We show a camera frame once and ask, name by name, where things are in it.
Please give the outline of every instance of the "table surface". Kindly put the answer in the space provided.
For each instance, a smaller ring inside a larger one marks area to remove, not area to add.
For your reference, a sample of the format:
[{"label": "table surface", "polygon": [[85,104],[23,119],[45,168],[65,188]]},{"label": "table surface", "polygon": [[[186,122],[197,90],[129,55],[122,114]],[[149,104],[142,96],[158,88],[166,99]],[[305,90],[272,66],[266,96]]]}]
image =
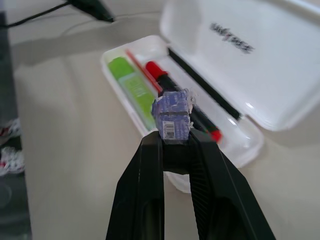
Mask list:
[{"label": "table surface", "polygon": [[[105,239],[116,184],[141,137],[100,57],[158,35],[158,19],[107,24],[65,9],[10,30],[34,240]],[[319,113],[289,132],[262,130],[261,155],[241,169],[277,239],[318,239],[320,131],[308,126]],[[168,180],[165,239],[198,239],[191,197]]]}]

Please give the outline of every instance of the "red and white shoe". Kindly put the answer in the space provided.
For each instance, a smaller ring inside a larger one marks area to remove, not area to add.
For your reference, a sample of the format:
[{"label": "red and white shoe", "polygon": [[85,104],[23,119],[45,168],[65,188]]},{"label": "red and white shoe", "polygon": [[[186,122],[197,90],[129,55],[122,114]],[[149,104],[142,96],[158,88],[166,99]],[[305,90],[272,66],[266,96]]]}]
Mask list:
[{"label": "red and white shoe", "polygon": [[22,151],[13,147],[1,149],[0,176],[19,174],[25,170],[25,159]]},{"label": "red and white shoe", "polygon": [[21,125],[19,118],[11,120],[4,127],[0,127],[0,145],[4,144],[10,138],[21,135]]}]

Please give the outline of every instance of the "barcode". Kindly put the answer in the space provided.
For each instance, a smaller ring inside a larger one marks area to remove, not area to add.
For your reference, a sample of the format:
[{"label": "barcode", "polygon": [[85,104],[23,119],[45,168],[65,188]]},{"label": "barcode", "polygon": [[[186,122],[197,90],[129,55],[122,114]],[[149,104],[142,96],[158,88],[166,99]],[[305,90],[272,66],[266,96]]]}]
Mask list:
[{"label": "barcode", "polygon": [[164,139],[175,139],[174,121],[163,121],[163,137]]}]

